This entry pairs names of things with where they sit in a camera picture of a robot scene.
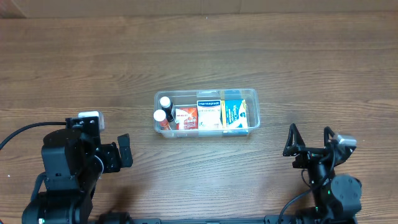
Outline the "orange tube white cap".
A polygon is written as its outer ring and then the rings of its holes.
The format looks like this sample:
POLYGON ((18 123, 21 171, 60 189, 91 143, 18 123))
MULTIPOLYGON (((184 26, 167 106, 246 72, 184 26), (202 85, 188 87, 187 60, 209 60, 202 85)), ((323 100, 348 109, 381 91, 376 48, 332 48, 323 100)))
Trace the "orange tube white cap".
POLYGON ((158 124, 160 125, 160 127, 164 130, 171 130, 169 121, 167 120, 167 115, 166 112, 164 110, 156 110, 154 112, 154 120, 156 122, 158 122, 158 124))

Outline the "red small box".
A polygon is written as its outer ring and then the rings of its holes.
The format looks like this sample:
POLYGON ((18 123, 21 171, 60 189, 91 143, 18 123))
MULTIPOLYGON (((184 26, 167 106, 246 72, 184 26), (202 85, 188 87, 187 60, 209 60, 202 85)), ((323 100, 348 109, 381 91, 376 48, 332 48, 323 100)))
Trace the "red small box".
POLYGON ((178 130, 197 129, 198 111, 196 107, 183 107, 175 110, 175 123, 178 130))

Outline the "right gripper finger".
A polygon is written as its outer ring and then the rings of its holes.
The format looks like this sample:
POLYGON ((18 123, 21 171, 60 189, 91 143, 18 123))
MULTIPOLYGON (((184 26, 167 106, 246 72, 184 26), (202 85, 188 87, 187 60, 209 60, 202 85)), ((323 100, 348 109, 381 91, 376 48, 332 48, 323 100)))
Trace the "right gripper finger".
POLYGON ((324 143, 324 148, 329 148, 333 144, 333 136, 335 133, 332 131, 332 129, 327 126, 324 128, 323 131, 323 143, 324 143))
POLYGON ((288 156, 297 156, 299 154, 305 154, 305 153, 306 153, 305 143, 295 123, 292 123, 289 127, 289 134, 282 155, 288 157, 288 156))

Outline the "dark bottle white cap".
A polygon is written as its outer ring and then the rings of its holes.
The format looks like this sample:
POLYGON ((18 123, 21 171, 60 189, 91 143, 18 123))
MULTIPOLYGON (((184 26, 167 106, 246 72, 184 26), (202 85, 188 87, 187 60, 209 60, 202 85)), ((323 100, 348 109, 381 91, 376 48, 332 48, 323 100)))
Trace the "dark bottle white cap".
POLYGON ((174 110, 174 104, 172 103, 171 99, 167 96, 163 96, 160 100, 159 103, 162 107, 162 110, 165 111, 166 118, 168 122, 173 122, 175 119, 175 110, 174 110))

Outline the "blue VapoDrops box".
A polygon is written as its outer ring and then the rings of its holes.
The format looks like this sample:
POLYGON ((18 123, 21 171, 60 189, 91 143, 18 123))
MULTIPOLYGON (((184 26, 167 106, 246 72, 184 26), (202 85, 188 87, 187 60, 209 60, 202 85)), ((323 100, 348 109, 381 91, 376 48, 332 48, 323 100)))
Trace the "blue VapoDrops box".
POLYGON ((246 100, 222 100, 221 119, 223 129, 248 128, 246 100))

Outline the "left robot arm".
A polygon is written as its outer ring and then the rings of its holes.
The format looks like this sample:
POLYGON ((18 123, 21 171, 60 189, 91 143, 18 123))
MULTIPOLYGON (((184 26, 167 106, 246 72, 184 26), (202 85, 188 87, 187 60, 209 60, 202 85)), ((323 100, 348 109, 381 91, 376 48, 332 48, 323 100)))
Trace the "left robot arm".
POLYGON ((87 223, 101 175, 133 164, 128 134, 103 144, 99 117, 67 118, 65 122, 65 128, 43 139, 45 171, 37 176, 23 223, 87 223))

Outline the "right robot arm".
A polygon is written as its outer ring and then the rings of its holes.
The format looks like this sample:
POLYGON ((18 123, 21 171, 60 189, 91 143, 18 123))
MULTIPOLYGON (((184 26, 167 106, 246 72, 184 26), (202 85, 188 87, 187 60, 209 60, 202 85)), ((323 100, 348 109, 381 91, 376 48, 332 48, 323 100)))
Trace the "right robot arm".
POLYGON ((328 126, 323 130, 323 147, 307 147, 296 125, 291 124, 282 155, 294 157, 292 167, 308 173, 305 183, 309 189, 284 205, 277 222, 357 223, 362 183, 353 176, 335 174, 335 167, 346 162, 356 148, 353 136, 336 133, 328 126), (313 207, 297 210, 289 217, 284 215, 293 203, 308 194, 313 195, 313 207))

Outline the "white plaster box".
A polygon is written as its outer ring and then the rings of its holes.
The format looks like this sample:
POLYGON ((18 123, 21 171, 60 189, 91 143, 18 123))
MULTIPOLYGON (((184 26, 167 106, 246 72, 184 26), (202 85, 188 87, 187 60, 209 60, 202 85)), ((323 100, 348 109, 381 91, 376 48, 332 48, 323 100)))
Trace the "white plaster box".
POLYGON ((222 129, 221 100, 198 100, 198 128, 202 130, 222 129))

